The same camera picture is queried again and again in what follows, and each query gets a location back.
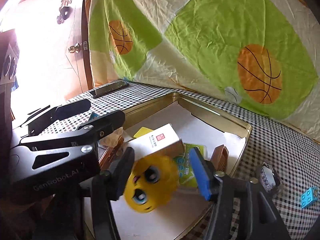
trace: cartoon eye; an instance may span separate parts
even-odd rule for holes
[[[134,191],[134,195],[133,195],[133,198],[132,198],[138,205],[142,205],[144,203],[147,202],[147,195],[144,193],[143,190],[137,188],[135,191]]]
[[[144,176],[146,177],[147,182],[156,183],[160,179],[160,173],[155,166],[150,166],[144,172]]]

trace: yellow plush toy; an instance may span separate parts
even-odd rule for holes
[[[166,204],[178,186],[178,168],[168,156],[151,154],[135,164],[124,190],[127,204],[140,213]]]

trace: blue toy brick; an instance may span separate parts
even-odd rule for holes
[[[306,208],[318,200],[318,189],[316,187],[309,188],[301,195],[301,208]]]

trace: door knob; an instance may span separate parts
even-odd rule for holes
[[[76,45],[75,46],[71,46],[70,48],[69,48],[69,53],[79,53],[79,51],[80,51],[80,44],[79,43],[76,43]]]

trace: table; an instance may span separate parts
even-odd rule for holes
[[[291,238],[303,239],[320,215],[320,202],[306,209],[300,207],[301,194],[311,186],[320,186],[320,176],[317,173],[320,171],[320,145],[272,119],[198,93],[130,82],[129,87],[97,99],[92,99],[88,92],[70,99],[68,102],[87,98],[91,101],[91,109],[72,118],[55,122],[44,130],[44,133],[72,131],[79,124],[86,122],[92,111],[103,115],[118,109],[124,110],[175,91],[209,103],[252,125],[251,137],[234,177],[248,180],[254,176],[257,165],[263,161],[270,162],[284,186],[284,190],[273,199],[273,202]],[[238,214],[239,202],[235,200],[231,239],[235,239],[237,235]],[[209,215],[184,239],[202,239],[208,221]]]

